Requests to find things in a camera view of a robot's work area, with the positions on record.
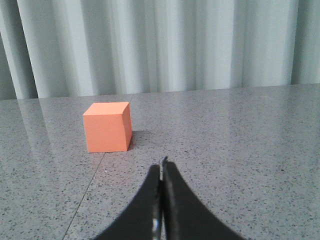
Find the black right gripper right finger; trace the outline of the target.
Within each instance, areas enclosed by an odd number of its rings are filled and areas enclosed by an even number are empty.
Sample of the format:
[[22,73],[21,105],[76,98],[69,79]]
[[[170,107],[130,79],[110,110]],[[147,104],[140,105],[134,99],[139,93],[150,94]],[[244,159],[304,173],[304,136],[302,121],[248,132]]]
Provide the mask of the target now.
[[162,205],[168,240],[242,240],[197,198],[174,162],[162,162]]

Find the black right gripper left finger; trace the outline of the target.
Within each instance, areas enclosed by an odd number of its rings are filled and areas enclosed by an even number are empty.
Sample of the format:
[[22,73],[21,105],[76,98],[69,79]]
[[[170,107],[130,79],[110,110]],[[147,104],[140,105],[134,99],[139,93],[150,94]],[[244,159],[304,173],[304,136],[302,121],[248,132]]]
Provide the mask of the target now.
[[160,166],[152,165],[132,201],[97,240],[159,240],[162,230]]

